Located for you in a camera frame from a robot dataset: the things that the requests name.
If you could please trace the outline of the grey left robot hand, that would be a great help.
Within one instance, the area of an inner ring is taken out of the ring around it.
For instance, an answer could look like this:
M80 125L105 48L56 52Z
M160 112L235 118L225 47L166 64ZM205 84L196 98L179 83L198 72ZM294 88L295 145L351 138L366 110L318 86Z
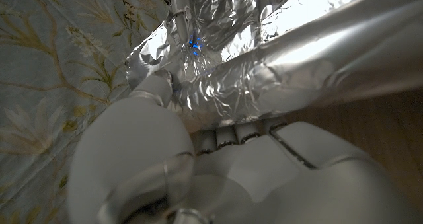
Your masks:
M369 154L317 126L266 120L190 135L149 76L82 134L71 223L421 223Z

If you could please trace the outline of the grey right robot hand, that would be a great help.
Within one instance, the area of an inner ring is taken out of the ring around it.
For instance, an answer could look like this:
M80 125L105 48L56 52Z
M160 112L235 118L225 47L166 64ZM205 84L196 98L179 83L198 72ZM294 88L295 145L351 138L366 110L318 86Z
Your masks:
M189 43L192 35L190 0L170 0L170 3L180 42L183 44Z

